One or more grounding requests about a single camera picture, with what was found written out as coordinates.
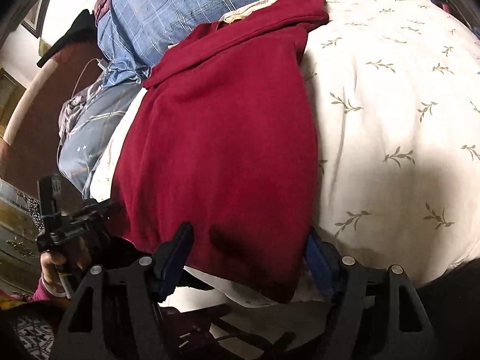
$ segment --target floor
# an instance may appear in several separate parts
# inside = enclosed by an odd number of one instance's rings
[[[247,333],[255,333],[270,342],[279,339],[285,332],[294,332],[296,339],[289,349],[300,346],[325,329],[329,305],[323,302],[296,302],[287,305],[247,309],[232,302],[218,290],[200,291],[188,287],[179,287],[160,306],[175,307],[181,312],[192,311],[222,303],[229,304],[233,312],[223,319]],[[212,326],[211,333],[217,338],[226,332]],[[221,345],[246,360],[256,359],[262,351],[242,341],[232,338]]]

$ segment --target wrist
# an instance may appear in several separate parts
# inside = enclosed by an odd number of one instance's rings
[[[42,273],[42,284],[45,287],[45,290],[47,290],[51,295],[53,295],[56,298],[65,298],[67,296],[62,286],[48,283],[45,280],[43,273]]]

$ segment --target red fleece blanket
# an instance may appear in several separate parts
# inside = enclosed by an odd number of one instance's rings
[[[313,115],[299,70],[325,0],[279,0],[199,25],[167,51],[127,134],[111,232],[154,251],[182,221],[187,264],[288,302],[317,188]]]

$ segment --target white bedding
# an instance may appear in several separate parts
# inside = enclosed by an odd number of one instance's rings
[[[344,255],[430,281],[480,254],[480,43],[429,0],[327,2],[301,64],[319,133],[313,223]],[[97,200],[145,92],[94,174]]]

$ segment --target leaf pattern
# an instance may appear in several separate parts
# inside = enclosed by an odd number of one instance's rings
[[[405,44],[405,43],[406,43],[406,42],[402,42],[402,41],[397,40],[397,39],[389,38],[388,36],[383,36],[383,35],[382,35],[382,38],[388,39],[388,40],[390,40],[390,41],[394,41],[395,43],[400,43],[400,44]]]
[[[443,208],[442,216],[440,216],[440,215],[437,215],[435,213],[435,210],[430,208],[430,205],[427,202],[425,203],[425,207],[427,208],[430,215],[424,217],[424,219],[426,219],[426,220],[435,219],[438,222],[438,225],[435,228],[435,230],[438,229],[441,225],[443,225],[445,227],[450,227],[455,223],[455,222],[447,222],[445,220],[445,208]]]
[[[479,110],[479,109],[477,109],[477,107],[475,106],[475,104],[474,104],[474,103],[472,103],[472,102],[470,102],[470,104],[472,104],[472,105],[473,105],[473,110],[474,110],[474,111],[477,111],[477,112],[480,114],[480,110]]]
[[[447,71],[449,73],[454,74],[453,71],[451,71],[447,66],[440,66],[440,63],[438,63],[437,66],[434,66],[432,71],[439,71],[442,74],[445,74],[445,73],[443,73],[443,71]]]
[[[315,71],[311,71],[308,75],[306,75],[305,77],[303,77],[303,80],[305,82],[307,81],[310,81],[312,78],[314,78],[315,76],[317,75],[317,73],[315,73]]]
[[[323,165],[327,163],[327,160],[320,160],[318,162],[318,167],[320,168],[320,170],[322,171],[322,174],[324,175],[325,174],[325,169],[323,168]]]
[[[472,156],[472,161],[473,161],[473,156],[477,157],[477,159],[480,161],[480,154],[478,154],[475,151],[475,145],[468,147],[467,145],[463,145],[460,149],[463,150],[468,150],[470,155]]]
[[[373,215],[371,212],[368,212],[368,211],[362,211],[360,212],[360,214],[353,214],[352,212],[350,211],[347,211],[347,215],[350,217],[348,218],[345,222],[338,222],[338,223],[335,223],[335,226],[340,226],[340,230],[337,231],[335,233],[335,238],[337,238],[339,236],[339,234],[345,230],[345,227],[347,227],[348,225],[350,225],[352,222],[353,222],[353,229],[355,231],[357,231],[357,223],[359,221],[359,219],[362,217],[362,216],[368,216],[368,215]]]
[[[420,32],[420,30],[416,30],[415,28],[411,28],[410,26],[409,26],[409,27],[400,27],[400,29],[402,29],[402,30],[414,31],[414,32],[416,32],[416,33],[419,34],[419,35],[422,34],[422,33]]]
[[[14,251],[18,252],[22,257],[37,257],[37,254],[33,250],[23,244],[23,241],[17,242],[8,240],[7,243]]]
[[[335,96],[332,92],[330,92],[330,95],[335,99],[335,101],[332,102],[332,104],[342,104],[343,105],[343,113],[348,114],[350,111],[359,111],[363,109],[363,107],[353,107],[352,104],[350,104],[350,100],[347,99],[346,103],[340,99],[339,97]]]
[[[443,47],[445,48],[445,50],[442,51],[442,53],[445,54],[445,56],[448,56],[448,53],[453,50],[453,47],[450,47],[450,46],[443,46]]]
[[[379,66],[381,66],[381,67],[390,69],[391,71],[393,71],[393,73],[395,73],[395,70],[393,70],[392,68],[393,64],[383,64],[381,62],[382,60],[379,59],[377,62],[367,62],[366,65],[373,65],[377,68],[378,71],[380,70]]]
[[[423,110],[420,109],[420,108],[417,109],[417,111],[421,113],[421,115],[420,115],[420,123],[422,122],[423,117],[425,116],[425,112],[429,111],[429,112],[430,112],[430,115],[433,115],[433,114],[431,113],[431,107],[432,107],[433,105],[438,105],[438,103],[436,103],[436,102],[431,102],[430,104],[422,103],[422,105],[424,106]]]
[[[333,39],[333,40],[329,40],[328,43],[322,43],[322,46],[323,46],[322,49],[324,49],[327,46],[331,46],[331,45],[336,46],[337,45],[337,40],[340,40],[340,39],[342,39],[342,38],[336,38],[336,39]]]
[[[397,149],[395,150],[395,153],[393,154],[387,154],[385,156],[385,159],[382,161],[382,162],[386,162],[388,160],[393,160],[397,163],[398,167],[399,168],[402,168],[402,166],[400,165],[400,160],[402,159],[406,159],[408,161],[410,161],[412,164],[415,165],[415,160],[411,157],[411,155],[413,154],[413,150],[410,150],[409,152],[407,153],[400,153],[400,146],[397,147]]]

